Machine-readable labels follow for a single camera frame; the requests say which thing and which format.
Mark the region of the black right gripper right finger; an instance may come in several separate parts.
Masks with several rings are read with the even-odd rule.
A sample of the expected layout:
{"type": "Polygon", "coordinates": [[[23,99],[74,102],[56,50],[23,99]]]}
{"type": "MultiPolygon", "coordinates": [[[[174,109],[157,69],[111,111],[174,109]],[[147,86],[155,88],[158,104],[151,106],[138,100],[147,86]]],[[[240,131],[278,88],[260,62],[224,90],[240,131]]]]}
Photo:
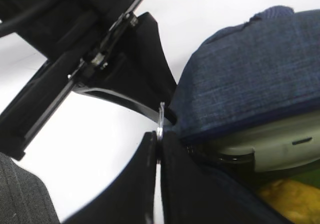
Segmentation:
{"type": "Polygon", "coordinates": [[[166,224],[288,224],[256,194],[218,167],[205,171],[165,132],[161,192],[166,224]]]}

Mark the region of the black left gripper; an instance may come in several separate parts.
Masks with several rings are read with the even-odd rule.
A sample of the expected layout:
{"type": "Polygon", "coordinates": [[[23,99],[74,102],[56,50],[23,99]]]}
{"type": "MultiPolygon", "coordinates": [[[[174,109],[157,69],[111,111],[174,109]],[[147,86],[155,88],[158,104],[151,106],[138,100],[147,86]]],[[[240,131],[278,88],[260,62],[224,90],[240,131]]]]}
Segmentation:
{"type": "Polygon", "coordinates": [[[98,47],[143,0],[0,0],[0,35],[16,33],[45,63],[0,115],[0,151],[21,160],[25,150],[89,65],[98,47]]]}

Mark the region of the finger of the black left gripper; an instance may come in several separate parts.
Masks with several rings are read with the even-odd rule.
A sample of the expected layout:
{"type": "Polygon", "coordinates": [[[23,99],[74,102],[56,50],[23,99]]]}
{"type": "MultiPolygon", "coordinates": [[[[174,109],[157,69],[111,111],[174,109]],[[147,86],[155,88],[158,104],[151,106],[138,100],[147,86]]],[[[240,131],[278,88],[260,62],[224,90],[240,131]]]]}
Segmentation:
{"type": "Polygon", "coordinates": [[[98,46],[102,61],[88,65],[74,87],[77,94],[109,101],[157,122],[164,103],[165,124],[177,117],[169,105],[177,84],[163,52],[157,21],[129,13],[98,46]]]}

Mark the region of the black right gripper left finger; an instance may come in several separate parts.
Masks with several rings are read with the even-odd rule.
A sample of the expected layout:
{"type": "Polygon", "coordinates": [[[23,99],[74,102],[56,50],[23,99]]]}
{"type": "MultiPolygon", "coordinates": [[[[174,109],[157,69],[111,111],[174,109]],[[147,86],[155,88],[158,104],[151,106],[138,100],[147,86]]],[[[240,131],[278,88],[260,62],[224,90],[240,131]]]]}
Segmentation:
{"type": "Polygon", "coordinates": [[[152,224],[156,185],[156,133],[146,132],[122,172],[66,224],[152,224]]]}

